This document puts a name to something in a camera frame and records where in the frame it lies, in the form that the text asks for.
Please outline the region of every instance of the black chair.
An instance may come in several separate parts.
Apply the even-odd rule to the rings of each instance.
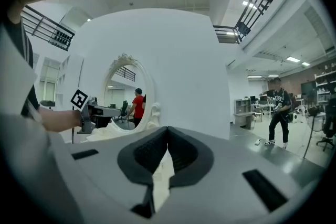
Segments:
[[[127,115],[126,113],[127,106],[128,102],[126,100],[123,101],[122,109],[120,110],[120,116],[115,121],[121,120],[121,122],[124,123],[124,119],[122,117],[125,117]]]
[[[334,126],[336,126],[336,119],[335,119],[335,117],[330,117],[329,116],[329,117],[327,117],[325,122],[326,123],[323,126],[323,132],[325,133],[325,137],[323,137],[321,141],[318,141],[316,143],[316,146],[319,143],[325,143],[323,151],[326,150],[328,144],[332,146],[332,149],[335,147],[332,137],[335,135],[335,127]]]

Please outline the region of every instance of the office chair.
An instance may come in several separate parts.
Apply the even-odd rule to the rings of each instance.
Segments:
[[[261,120],[261,122],[263,122],[263,117],[262,117],[262,109],[261,108],[256,108],[255,109],[255,116],[259,116],[259,119]]]
[[[125,100],[122,103],[122,109],[120,111],[120,117],[125,117],[127,115],[127,113],[126,113],[127,106],[128,106],[128,102]]]
[[[332,146],[331,149],[333,149],[335,147],[334,143],[333,143],[333,139],[332,137],[335,135],[335,129],[334,126],[336,126],[336,118],[333,116],[327,116],[326,121],[325,121],[325,125],[323,127],[323,132],[325,133],[325,137],[322,138],[321,141],[318,141],[316,143],[316,146],[319,143],[325,143],[324,149],[323,151],[326,150],[327,145],[330,144]]]

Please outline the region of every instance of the white table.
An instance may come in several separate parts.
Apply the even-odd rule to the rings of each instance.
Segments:
[[[297,102],[301,102],[301,106],[299,107],[299,109],[301,109],[302,111],[302,115],[304,116],[304,106],[303,106],[303,102],[305,101],[304,99],[297,99]]]
[[[272,118],[271,116],[271,108],[274,108],[274,104],[253,104],[255,105],[257,108],[267,108],[269,107],[269,118]]]

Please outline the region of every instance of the mirror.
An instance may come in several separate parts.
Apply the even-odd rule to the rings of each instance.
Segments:
[[[139,125],[144,115],[145,95],[143,76],[135,66],[122,66],[111,76],[104,101],[105,106],[120,110],[120,116],[112,118],[118,127],[133,130]]]

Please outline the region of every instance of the ceiling light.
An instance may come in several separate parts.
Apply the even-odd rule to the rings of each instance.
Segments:
[[[233,36],[233,35],[236,35],[236,36],[238,36],[238,34],[237,34],[237,33],[233,33],[233,32],[227,32],[226,34],[227,34],[227,35],[230,35],[230,36]]]
[[[298,59],[295,59],[295,58],[293,58],[293,57],[288,57],[286,60],[288,60],[288,61],[292,61],[292,62],[299,62],[300,60],[298,60]]]
[[[243,5],[244,5],[244,6],[247,6],[247,4],[248,4],[247,1],[243,1]],[[248,6],[249,6],[250,8],[257,9],[257,7],[256,7],[255,5],[253,5],[252,3],[250,3]]]

